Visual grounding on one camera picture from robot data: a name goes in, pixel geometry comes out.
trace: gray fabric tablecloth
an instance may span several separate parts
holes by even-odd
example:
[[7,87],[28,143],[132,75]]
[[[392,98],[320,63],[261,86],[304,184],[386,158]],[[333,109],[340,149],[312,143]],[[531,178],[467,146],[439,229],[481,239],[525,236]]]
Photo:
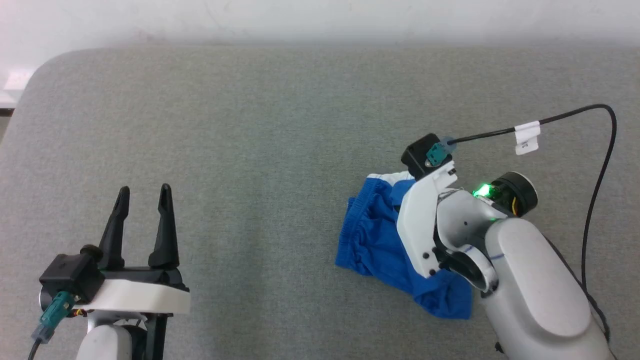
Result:
[[[98,243],[125,184],[125,260],[146,264],[160,185],[170,183],[193,312],[169,320],[166,359],[503,359],[478,304],[469,321],[437,319],[333,264],[347,198],[369,173],[404,170],[403,149],[428,132],[471,135],[605,102],[619,131],[591,223],[589,289],[612,348],[633,359],[638,65],[636,50],[614,49],[177,47],[55,58],[0,144],[1,357],[27,356],[38,276],[57,253]],[[525,174],[540,195],[527,218],[579,271],[610,132],[596,110],[543,126],[540,150],[525,156],[513,135],[460,144],[458,184]],[[65,320],[36,358],[74,358],[84,332],[84,320]]]

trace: teal connector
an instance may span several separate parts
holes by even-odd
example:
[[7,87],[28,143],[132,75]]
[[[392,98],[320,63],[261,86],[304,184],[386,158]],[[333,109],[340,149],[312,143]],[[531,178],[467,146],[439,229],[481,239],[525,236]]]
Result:
[[31,334],[31,338],[40,340],[43,344],[48,343],[58,324],[69,315],[75,304],[73,294],[67,291],[59,292],[40,317],[40,325]]

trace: white robotic arm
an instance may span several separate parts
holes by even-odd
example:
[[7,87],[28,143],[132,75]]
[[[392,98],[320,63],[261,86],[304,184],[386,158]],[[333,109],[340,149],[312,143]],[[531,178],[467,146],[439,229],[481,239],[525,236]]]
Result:
[[[418,171],[416,154],[407,162],[403,156],[419,180],[397,221],[416,272],[428,278],[446,268],[477,288],[497,349],[510,360],[614,359],[576,278],[544,235],[519,218],[537,204],[528,180],[507,173],[488,184],[496,194],[474,196],[449,188],[457,180],[450,156]],[[518,182],[531,188],[518,189]]]

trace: white background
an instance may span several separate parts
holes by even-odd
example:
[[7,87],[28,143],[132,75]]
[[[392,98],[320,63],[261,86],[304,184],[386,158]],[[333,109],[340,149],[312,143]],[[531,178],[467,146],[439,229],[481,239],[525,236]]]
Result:
[[58,54],[149,43],[632,46],[640,2],[0,0],[0,107]]

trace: blue cloth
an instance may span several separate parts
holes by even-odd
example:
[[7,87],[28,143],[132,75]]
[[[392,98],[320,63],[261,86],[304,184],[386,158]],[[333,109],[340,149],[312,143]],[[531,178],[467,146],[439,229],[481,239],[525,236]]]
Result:
[[473,302],[469,283],[448,270],[429,279],[419,275],[397,233],[394,206],[414,183],[406,172],[365,180],[358,197],[349,199],[335,264],[409,293],[434,316],[468,319]]

